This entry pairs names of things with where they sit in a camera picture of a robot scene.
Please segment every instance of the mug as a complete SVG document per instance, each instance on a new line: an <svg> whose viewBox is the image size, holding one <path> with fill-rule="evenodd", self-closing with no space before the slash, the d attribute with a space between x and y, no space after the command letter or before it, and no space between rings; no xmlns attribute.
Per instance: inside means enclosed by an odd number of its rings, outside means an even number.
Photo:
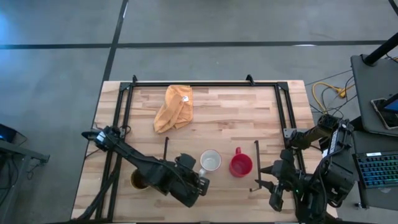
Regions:
<svg viewBox="0 0 398 224"><path fill-rule="evenodd" d="M253 168L253 162L250 157L241 152L241 148L237 147L235 156L232 157L229 163L229 171L234 177L244 177L248 175Z"/></svg>
<svg viewBox="0 0 398 224"><path fill-rule="evenodd" d="M206 172L215 171L221 165L221 155L216 150L206 150L200 156L201 169L199 176L203 177Z"/></svg>
<svg viewBox="0 0 398 224"><path fill-rule="evenodd" d="M136 169L130 176L130 184L137 190L146 190L149 186L146 184L144 177Z"/></svg>

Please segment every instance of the red mug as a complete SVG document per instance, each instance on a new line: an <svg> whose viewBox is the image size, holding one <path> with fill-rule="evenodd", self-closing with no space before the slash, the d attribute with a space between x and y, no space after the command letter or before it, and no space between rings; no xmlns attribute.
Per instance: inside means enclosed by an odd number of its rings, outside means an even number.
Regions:
<svg viewBox="0 0 398 224"><path fill-rule="evenodd" d="M253 168L253 163L250 157L241 152L241 148L237 147L235 156L232 157L229 163L229 171L234 177L244 177L248 175Z"/></svg>

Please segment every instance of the mug handle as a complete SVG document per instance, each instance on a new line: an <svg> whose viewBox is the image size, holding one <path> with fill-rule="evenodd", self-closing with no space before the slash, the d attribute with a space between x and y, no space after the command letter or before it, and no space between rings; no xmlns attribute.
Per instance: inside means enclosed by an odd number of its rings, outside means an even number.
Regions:
<svg viewBox="0 0 398 224"><path fill-rule="evenodd" d="M199 170L199 176L200 176L200 177L203 177L205 174L206 174L206 170L205 170L204 168L201 168L201 169Z"/></svg>
<svg viewBox="0 0 398 224"><path fill-rule="evenodd" d="M240 147L237 147L237 148L235 149L235 154L240 154L240 153L242 153L241 148L240 148Z"/></svg>

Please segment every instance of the brown liquid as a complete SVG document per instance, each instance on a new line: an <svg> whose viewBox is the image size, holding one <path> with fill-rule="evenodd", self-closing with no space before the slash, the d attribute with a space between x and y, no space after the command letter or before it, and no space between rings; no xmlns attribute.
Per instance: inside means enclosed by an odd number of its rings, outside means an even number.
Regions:
<svg viewBox="0 0 398 224"><path fill-rule="evenodd" d="M138 172L138 170L135 170L132 173L132 184L138 189L144 189L148 187L148 185L145 183L143 176Z"/></svg>

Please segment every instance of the white mug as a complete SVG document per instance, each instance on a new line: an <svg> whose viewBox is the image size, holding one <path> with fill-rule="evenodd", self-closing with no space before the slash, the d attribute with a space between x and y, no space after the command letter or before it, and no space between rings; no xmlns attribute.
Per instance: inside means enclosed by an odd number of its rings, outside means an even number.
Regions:
<svg viewBox="0 0 398 224"><path fill-rule="evenodd" d="M221 165L221 155L216 150L206 150L200 156L201 169L199 176L203 177L208 171L215 171Z"/></svg>

